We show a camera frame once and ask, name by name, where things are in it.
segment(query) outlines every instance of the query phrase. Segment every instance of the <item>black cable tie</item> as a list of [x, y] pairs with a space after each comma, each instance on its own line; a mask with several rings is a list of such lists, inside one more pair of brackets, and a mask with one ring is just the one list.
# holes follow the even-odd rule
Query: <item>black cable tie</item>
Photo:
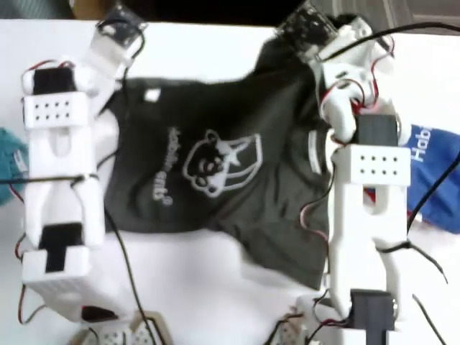
[[83, 182], [84, 180], [95, 178], [99, 180], [99, 176], [97, 174], [87, 174], [87, 175], [80, 175], [76, 177], [73, 182], [70, 184], [70, 187], [73, 188], [77, 183]]
[[411, 248], [412, 248], [412, 243], [410, 243], [410, 241], [405, 241], [391, 248], [386, 248], [386, 249], [377, 248], [377, 251], [379, 253], [389, 254], [389, 253], [396, 252], [397, 250], [400, 250], [400, 249], [411, 249]]

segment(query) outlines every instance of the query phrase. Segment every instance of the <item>teal fabric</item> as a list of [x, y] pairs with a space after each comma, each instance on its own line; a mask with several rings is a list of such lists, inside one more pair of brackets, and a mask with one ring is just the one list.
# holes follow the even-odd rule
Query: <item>teal fabric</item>
[[[0, 128], [0, 179], [24, 178], [27, 176], [28, 166], [27, 145], [5, 128]], [[23, 185], [14, 184], [14, 188], [18, 191], [23, 187]], [[11, 198], [13, 194], [9, 186], [0, 185], [0, 206]]]

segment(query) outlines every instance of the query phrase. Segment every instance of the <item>printed logo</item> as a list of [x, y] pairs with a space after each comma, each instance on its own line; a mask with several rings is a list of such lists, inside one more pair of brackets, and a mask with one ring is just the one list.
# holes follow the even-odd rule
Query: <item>printed logo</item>
[[432, 128], [430, 127], [423, 127], [420, 133], [415, 135], [415, 138], [417, 139], [417, 147], [410, 148], [410, 157], [413, 160], [423, 162], [426, 150], [428, 149], [428, 145], [430, 144], [431, 130]]
[[166, 178], [174, 164], [178, 161], [178, 150], [180, 149], [179, 136], [179, 130], [176, 127], [171, 127], [167, 142], [167, 153], [165, 161], [163, 162], [163, 169], [157, 172], [153, 182], [153, 200], [161, 201], [164, 206], [171, 206], [174, 201], [168, 194], [168, 189], [166, 188]]
[[[243, 153], [245, 164], [238, 157]], [[226, 190], [247, 185], [261, 166], [260, 135], [224, 141], [215, 131], [209, 129], [204, 140], [197, 142], [189, 152], [183, 175], [194, 189], [210, 198], [216, 198]]]

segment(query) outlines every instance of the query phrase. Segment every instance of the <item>black square part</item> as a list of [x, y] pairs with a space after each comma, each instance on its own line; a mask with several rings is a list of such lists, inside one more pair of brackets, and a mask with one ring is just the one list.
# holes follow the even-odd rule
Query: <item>black square part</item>
[[397, 121], [393, 115], [365, 114], [356, 117], [351, 144], [397, 146]]

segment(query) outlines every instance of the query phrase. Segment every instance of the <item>black wire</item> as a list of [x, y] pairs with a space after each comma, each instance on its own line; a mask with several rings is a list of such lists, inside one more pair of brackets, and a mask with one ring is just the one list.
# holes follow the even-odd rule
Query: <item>black wire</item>
[[316, 330], [311, 334], [311, 336], [308, 336], [305, 338], [305, 345], [309, 345], [315, 338], [316, 334], [324, 327], [326, 326], [326, 323], [321, 323]]
[[96, 344], [99, 345], [101, 342], [99, 341], [99, 335], [92, 329], [91, 327], [88, 328], [88, 330], [94, 335], [94, 338], [96, 338]]
[[[417, 216], [418, 212], [422, 209], [423, 205], [425, 205], [426, 201], [436, 192], [436, 189], [442, 184], [442, 182], [455, 170], [455, 168], [460, 164], [460, 152], [458, 153], [456, 159], [447, 167], [446, 170], [442, 173], [442, 175], [435, 181], [435, 183], [432, 184], [430, 189], [423, 195], [423, 197], [418, 201], [417, 205], [415, 208], [412, 210], [411, 215], [408, 218], [408, 223], [407, 223], [407, 233], [409, 234], [409, 230], [415, 220], [415, 217]], [[446, 283], [449, 283], [446, 277], [446, 274], [444, 273], [444, 269], [442, 266], [430, 255], [428, 255], [426, 252], [424, 252], [420, 247], [417, 247], [414, 245], [411, 241], [407, 240], [406, 242], [403, 242], [401, 244], [398, 244], [397, 246], [387, 248], [387, 249], [377, 249], [378, 252], [383, 253], [383, 254], [389, 254], [396, 252], [397, 250], [400, 249], [414, 249], [416, 252], [421, 254], [425, 259], [427, 259], [429, 262], [431, 262], [437, 269], [438, 271], [443, 275], [444, 280]]]
[[119, 149], [116, 149], [113, 151], [111, 154], [105, 156], [102, 160], [99, 161], [99, 163], [96, 166], [96, 169], [99, 170], [101, 169], [101, 166], [104, 165], [108, 160], [110, 160], [112, 157], [115, 157], [116, 154], [118, 153]]
[[345, 52], [349, 51], [350, 49], [357, 47], [358, 45], [362, 45], [363, 43], [368, 42], [368, 41], [376, 40], [377, 38], [381, 38], [381, 37], [391, 35], [391, 34], [396, 34], [398, 32], [406, 32], [406, 31], [412, 31], [415, 29], [428, 29], [428, 28], [447, 29], [447, 30], [451, 30], [455, 32], [460, 32], [460, 27], [457, 27], [455, 25], [450, 25], [450, 24], [444, 24], [440, 22], [421, 22], [421, 23], [415, 23], [415, 24], [402, 25], [400, 27], [394, 27], [392, 29], [375, 32], [374, 34], [371, 34], [370, 36], [363, 37], [360, 40], [357, 40], [356, 42], [353, 42], [350, 45], [347, 45], [337, 50], [336, 52], [333, 52], [328, 57], [322, 59], [321, 62], [326, 62], [328, 60], [334, 59], [338, 57], [339, 55], [344, 54]]
[[263, 343], [263, 345], [271, 345], [273, 339], [276, 336], [276, 333], [278, 332], [278, 328], [281, 327], [282, 324], [288, 322], [291, 318], [300, 318], [302, 316], [303, 314], [292, 314], [292, 315], [286, 316], [285, 318], [282, 318], [281, 320], [278, 320], [272, 332], [268, 336], [268, 339]]
[[447, 343], [444, 341], [443, 337], [440, 335], [438, 329], [436, 326], [434, 326], [434, 323], [432, 322], [430, 316], [428, 315], [428, 312], [426, 311], [425, 307], [423, 306], [422, 302], [418, 299], [416, 295], [412, 295], [412, 298], [414, 301], [418, 304], [420, 309], [422, 310], [423, 316], [425, 316], [425, 319], [427, 320], [428, 324], [430, 325], [431, 329], [433, 330], [434, 334], [438, 337], [439, 342], [443, 345], [447, 345]]
[[147, 320], [153, 322], [153, 327], [155, 328], [158, 336], [160, 337], [161, 344], [166, 345], [166, 340], [165, 338], [163, 338], [163, 333], [161, 332], [160, 327], [158, 326], [158, 323], [155, 320], [155, 318], [147, 318]]
[[124, 246], [124, 242], [123, 242], [123, 239], [121, 237], [120, 231], [116, 227], [114, 219], [112, 218], [111, 214], [109, 213], [109, 211], [107, 210], [107, 208], [105, 206], [103, 208], [103, 212], [104, 212], [104, 214], [106, 216], [106, 219], [107, 219], [110, 227], [113, 229], [113, 231], [115, 233], [115, 236], [118, 239], [118, 242], [120, 244], [121, 251], [123, 252], [124, 261], [126, 263], [126, 269], [128, 271], [129, 281], [131, 283], [131, 288], [132, 288], [132, 292], [134, 294], [134, 299], [136, 300], [137, 308], [139, 309], [139, 312], [141, 314], [142, 320], [145, 323], [145, 328], [149, 332], [149, 336], [150, 336], [150, 338], [152, 340], [153, 345], [156, 345], [157, 342], [155, 341], [155, 337], [153, 335], [152, 329], [150, 328], [150, 325], [148, 324], [148, 320], [147, 320], [147, 317], [145, 315], [144, 308], [142, 307], [141, 301], [139, 299], [139, 295], [137, 293], [136, 283], [134, 282], [134, 276], [133, 276], [132, 269], [131, 269], [131, 264], [130, 264], [129, 258], [128, 258], [128, 252], [127, 252], [126, 247]]
[[425, 195], [420, 199], [417, 203], [415, 208], [412, 210], [411, 215], [408, 218], [408, 234], [412, 223], [415, 220], [418, 212], [422, 209], [423, 205], [425, 205], [426, 201], [436, 192], [436, 189], [444, 182], [444, 180], [451, 174], [455, 168], [460, 163], [460, 152], [458, 153], [456, 159], [447, 167], [447, 169], [443, 172], [443, 174], [436, 180], [436, 182], [430, 187], [430, 189], [425, 193]]
[[24, 183], [39, 183], [39, 182], [52, 182], [52, 181], [79, 181], [85, 180], [87, 177], [97, 178], [96, 174], [77, 175], [77, 176], [53, 176], [49, 178], [15, 178], [11, 180], [0, 180], [0, 185], [21, 185]]
[[427, 259], [429, 262], [431, 262], [436, 267], [436, 269], [443, 275], [444, 280], [446, 281], [446, 284], [449, 283], [449, 281], [447, 280], [447, 277], [446, 277], [446, 273], [444, 272], [444, 269], [442, 268], [442, 266], [433, 257], [431, 257], [428, 253], [423, 251], [423, 249], [421, 249], [420, 247], [414, 245], [409, 240], [407, 240], [407, 241], [405, 241], [403, 243], [400, 243], [400, 244], [398, 244], [397, 246], [394, 246], [394, 247], [385, 248], [385, 249], [377, 248], [377, 251], [379, 253], [382, 253], [382, 254], [390, 254], [390, 253], [393, 253], [393, 252], [397, 252], [398, 250], [401, 250], [401, 249], [414, 249], [417, 253], [421, 254], [425, 259]]

